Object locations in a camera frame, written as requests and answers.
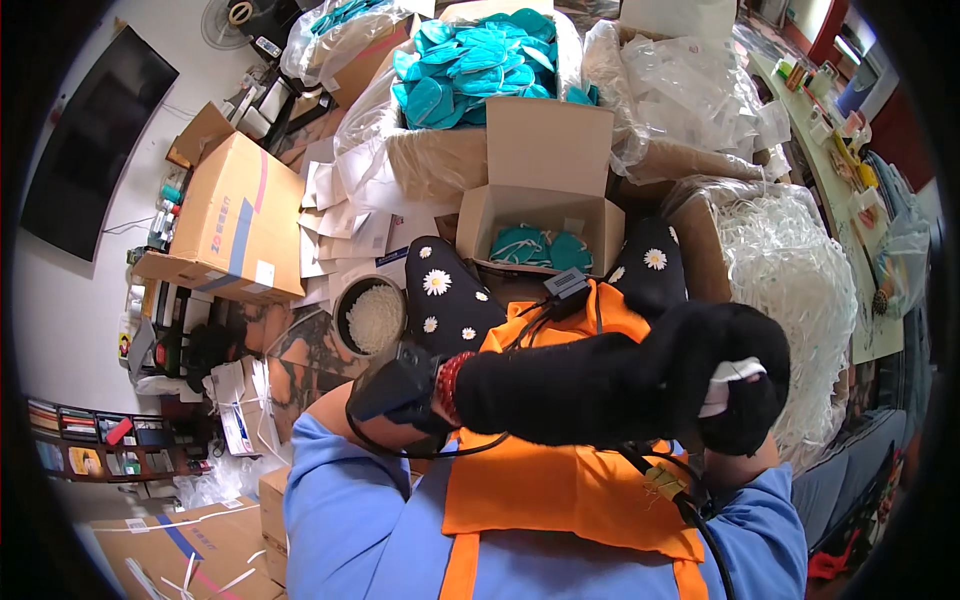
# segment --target metal bowl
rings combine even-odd
[[[372,288],[375,285],[387,285],[394,290],[394,293],[400,298],[400,307],[403,310],[403,319],[400,321],[399,327],[394,332],[391,342],[395,342],[400,339],[400,336],[403,335],[403,330],[406,327],[407,322],[407,297],[395,283],[390,279],[379,276],[379,275],[368,275],[362,276],[359,279],[354,280],[350,285],[347,286],[347,289],[344,290],[344,293],[340,295],[340,298],[333,305],[333,334],[337,336],[337,341],[340,342],[340,345],[347,349],[347,351],[359,358],[370,358],[373,354],[368,354],[360,349],[356,345],[356,342],[353,341],[353,338],[350,337],[350,323],[347,320],[347,313],[353,308],[353,305],[357,302],[357,299],[360,298],[360,295]]]

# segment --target wall-mounted tv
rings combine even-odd
[[[20,226],[93,261],[113,188],[180,73],[129,26],[70,98],[36,167]]]

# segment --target face mask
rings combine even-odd
[[[490,260],[510,265],[549,267],[546,235],[526,224],[501,229],[493,241]]]
[[[567,231],[558,233],[550,244],[550,260],[558,271],[576,267],[581,273],[589,273],[593,266],[593,254],[587,250],[587,244]]]

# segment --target orange cloth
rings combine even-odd
[[[561,323],[545,326],[534,346],[564,344],[595,335],[594,294],[598,291],[592,281],[590,286],[593,289],[586,309]],[[599,286],[599,294],[604,332],[619,331],[637,342],[646,337],[650,326],[627,309],[622,294],[606,284]],[[511,303],[508,321],[490,330],[481,351],[499,352],[508,346],[537,317],[537,310],[517,316],[530,305],[532,302]],[[461,429],[460,447],[476,447],[495,437]],[[655,450],[667,452],[669,446],[660,442]],[[655,457],[648,460],[652,465],[664,464],[685,480],[685,474],[674,465]],[[587,446],[548,447],[508,438],[484,452],[454,459],[446,489],[443,533],[456,539],[441,600],[472,596],[480,533],[504,529],[571,532],[610,546],[660,552],[674,560],[682,600],[707,598],[707,585],[697,567],[704,561],[704,548],[696,529],[686,526],[670,500],[647,491],[643,475],[618,453]]]

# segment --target blue shirt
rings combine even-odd
[[[293,444],[283,499],[291,600],[438,597],[453,545],[441,533],[453,459],[434,461],[411,490],[406,460],[370,454],[310,415],[295,423]],[[708,522],[738,600],[804,596],[806,542],[790,474],[788,465],[768,469]],[[724,598],[704,550],[709,596]],[[639,597],[678,598],[669,559],[566,533],[481,534],[476,600]]]

